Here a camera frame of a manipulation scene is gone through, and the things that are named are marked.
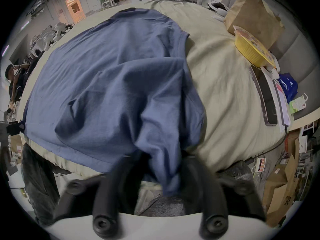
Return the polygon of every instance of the beige blanket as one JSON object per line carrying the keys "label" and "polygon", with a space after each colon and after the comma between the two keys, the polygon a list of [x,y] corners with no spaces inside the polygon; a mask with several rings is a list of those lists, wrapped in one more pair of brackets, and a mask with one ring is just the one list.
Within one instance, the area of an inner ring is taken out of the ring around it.
{"label": "beige blanket", "polygon": [[[192,152],[198,154],[210,169],[221,170],[238,160],[245,160],[273,146],[284,136],[279,126],[265,125],[260,98],[249,72],[250,63],[234,46],[234,36],[227,32],[225,25],[212,18],[214,12],[186,2],[150,1],[134,6],[158,10],[190,34],[186,42],[187,63],[207,116],[202,143]],[[52,51],[129,7],[132,5],[121,5],[89,16],[43,54],[23,92],[18,120],[22,119],[26,101]],[[39,155],[61,168],[83,177],[97,174],[45,150],[28,138],[26,142]]]}

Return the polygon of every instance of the gray fabric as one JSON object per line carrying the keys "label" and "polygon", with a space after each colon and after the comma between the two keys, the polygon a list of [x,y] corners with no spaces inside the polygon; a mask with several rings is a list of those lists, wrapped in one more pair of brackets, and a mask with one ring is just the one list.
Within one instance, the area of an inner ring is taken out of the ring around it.
{"label": "gray fabric", "polygon": [[226,170],[218,172],[218,177],[226,177],[226,176],[232,177],[238,181],[251,181],[251,182],[254,181],[254,178],[249,166],[247,166],[243,160],[236,162]]}
{"label": "gray fabric", "polygon": [[146,217],[175,217],[186,215],[186,212],[180,197],[160,195],[152,200],[149,207],[139,215]]}
{"label": "gray fabric", "polygon": [[60,199],[53,172],[70,172],[42,158],[26,143],[23,146],[22,157],[23,181],[34,213],[41,226],[50,226],[53,224],[54,209]]}

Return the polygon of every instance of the blue shirt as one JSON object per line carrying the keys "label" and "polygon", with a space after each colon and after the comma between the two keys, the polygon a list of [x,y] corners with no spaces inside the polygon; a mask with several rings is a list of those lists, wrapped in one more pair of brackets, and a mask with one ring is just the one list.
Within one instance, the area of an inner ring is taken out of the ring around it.
{"label": "blue shirt", "polygon": [[25,134],[98,172],[142,150],[164,193],[179,188],[181,149],[204,110],[185,56],[188,34],[156,10],[120,11],[55,49],[25,108]]}

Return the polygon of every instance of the man's arm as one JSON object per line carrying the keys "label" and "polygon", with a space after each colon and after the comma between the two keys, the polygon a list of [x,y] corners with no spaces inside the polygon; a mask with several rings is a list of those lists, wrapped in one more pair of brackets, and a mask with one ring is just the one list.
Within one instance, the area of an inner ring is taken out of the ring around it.
{"label": "man's arm", "polygon": [[19,75],[20,73],[16,74],[14,76],[14,79],[13,79],[13,84],[12,84],[12,94],[11,94],[11,102],[14,103],[15,102],[15,95],[16,95],[16,83],[18,82],[18,79],[19,79]]}
{"label": "man's arm", "polygon": [[14,66],[13,69],[15,70],[18,70],[18,69],[28,69],[28,67],[30,66],[29,63],[25,63],[25,64],[21,64],[21,65],[18,65],[18,66]]}

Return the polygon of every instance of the paper label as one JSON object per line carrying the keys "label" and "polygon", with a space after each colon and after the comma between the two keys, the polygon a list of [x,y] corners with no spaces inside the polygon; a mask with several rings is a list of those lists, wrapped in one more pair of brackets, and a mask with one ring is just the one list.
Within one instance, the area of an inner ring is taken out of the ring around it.
{"label": "paper label", "polygon": [[258,158],[256,163],[256,173],[260,173],[264,171],[266,165],[266,159],[265,158]]}
{"label": "paper label", "polygon": [[288,158],[282,159],[280,164],[281,165],[286,165],[288,163],[288,160],[289,160]]}
{"label": "paper label", "polygon": [[18,152],[22,153],[22,148],[21,148],[21,146],[18,146],[18,145],[17,145],[17,150],[18,150]]}
{"label": "paper label", "polygon": [[304,99],[304,96],[300,96],[293,101],[290,101],[289,103],[290,113],[293,114],[295,112],[298,112],[299,110],[306,108],[306,101]]}

